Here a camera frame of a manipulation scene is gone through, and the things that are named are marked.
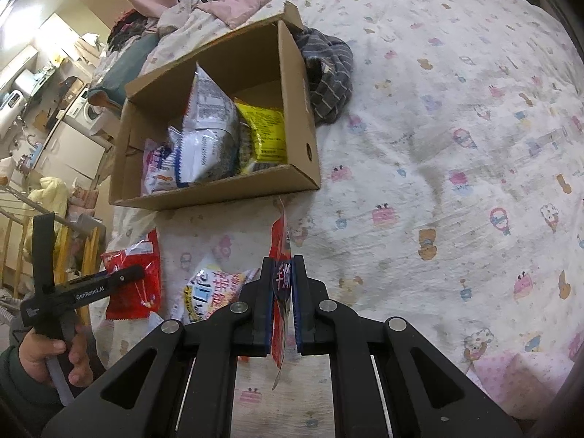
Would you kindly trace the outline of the person's left hand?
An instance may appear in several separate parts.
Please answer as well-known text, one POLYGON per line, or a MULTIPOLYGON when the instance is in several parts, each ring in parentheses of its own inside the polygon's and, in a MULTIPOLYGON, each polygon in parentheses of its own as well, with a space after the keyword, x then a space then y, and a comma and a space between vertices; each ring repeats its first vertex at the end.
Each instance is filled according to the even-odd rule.
POLYGON ((86 388, 93 382, 93 372, 87 354, 87 338, 85 327, 78 325, 71 345, 64 341, 50 339, 32 329, 27 333, 19 346, 18 357, 25 373, 40 384, 51 383, 50 372, 46 367, 46 360, 60 356, 68 351, 68 361, 72 371, 68 375, 68 382, 78 388, 86 388))

